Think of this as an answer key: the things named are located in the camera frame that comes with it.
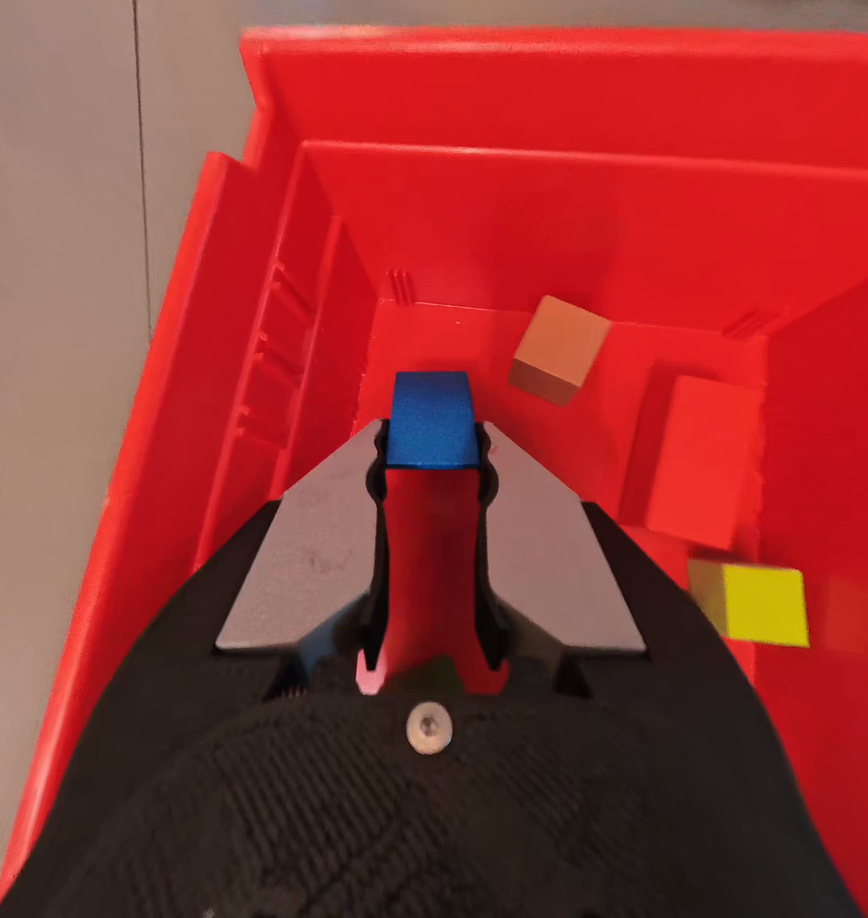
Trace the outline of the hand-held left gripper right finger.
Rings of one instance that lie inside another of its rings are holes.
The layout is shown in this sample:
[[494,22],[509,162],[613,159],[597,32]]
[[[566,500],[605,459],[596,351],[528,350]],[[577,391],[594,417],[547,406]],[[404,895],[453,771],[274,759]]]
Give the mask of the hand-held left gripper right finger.
[[640,657],[646,644],[580,497],[492,422],[475,426],[474,627],[491,670]]

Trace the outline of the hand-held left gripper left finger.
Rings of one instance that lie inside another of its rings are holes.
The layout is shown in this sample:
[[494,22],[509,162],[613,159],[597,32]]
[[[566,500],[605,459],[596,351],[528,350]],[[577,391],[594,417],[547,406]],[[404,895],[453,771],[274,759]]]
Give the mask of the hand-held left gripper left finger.
[[306,677],[340,664],[361,694],[390,618],[390,422],[375,419],[290,486],[217,636],[232,656],[291,652]]

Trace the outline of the red plastic bin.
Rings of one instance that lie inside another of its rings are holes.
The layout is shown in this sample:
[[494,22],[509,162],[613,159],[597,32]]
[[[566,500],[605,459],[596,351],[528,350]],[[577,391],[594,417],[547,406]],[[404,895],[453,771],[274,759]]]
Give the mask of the red plastic bin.
[[[764,392],[733,543],[809,649],[738,651],[868,916],[868,35],[256,29],[241,162],[201,169],[0,874],[105,682],[398,369],[619,510],[656,366]],[[610,319],[565,407],[508,384],[544,295]]]

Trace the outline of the red rectangular wooden block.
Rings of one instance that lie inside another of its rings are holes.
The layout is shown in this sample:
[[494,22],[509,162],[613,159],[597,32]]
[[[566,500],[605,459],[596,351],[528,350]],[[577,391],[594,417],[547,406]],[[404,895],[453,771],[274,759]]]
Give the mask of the red rectangular wooden block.
[[656,366],[637,415],[617,518],[731,548],[756,463],[764,392]]

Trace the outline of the yellow wooden block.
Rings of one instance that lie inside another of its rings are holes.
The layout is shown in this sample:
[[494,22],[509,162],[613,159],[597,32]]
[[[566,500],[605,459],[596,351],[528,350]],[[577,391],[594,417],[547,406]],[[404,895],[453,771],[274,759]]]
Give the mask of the yellow wooden block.
[[809,647],[805,581],[799,570],[690,559],[687,576],[694,603],[723,637]]

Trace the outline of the dark blue wooden cube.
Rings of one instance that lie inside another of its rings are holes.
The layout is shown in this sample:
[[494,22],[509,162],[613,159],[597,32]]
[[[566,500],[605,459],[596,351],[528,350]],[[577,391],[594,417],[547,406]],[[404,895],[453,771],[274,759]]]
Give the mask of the dark blue wooden cube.
[[463,371],[399,371],[389,416],[386,465],[394,469],[477,469],[481,450],[472,391]]

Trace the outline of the natural wooden block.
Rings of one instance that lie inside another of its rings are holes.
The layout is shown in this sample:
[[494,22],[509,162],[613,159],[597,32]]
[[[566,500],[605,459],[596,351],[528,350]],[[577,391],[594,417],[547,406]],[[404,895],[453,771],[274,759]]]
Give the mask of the natural wooden block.
[[554,406],[567,406],[613,326],[606,317],[544,295],[514,353],[508,384]]

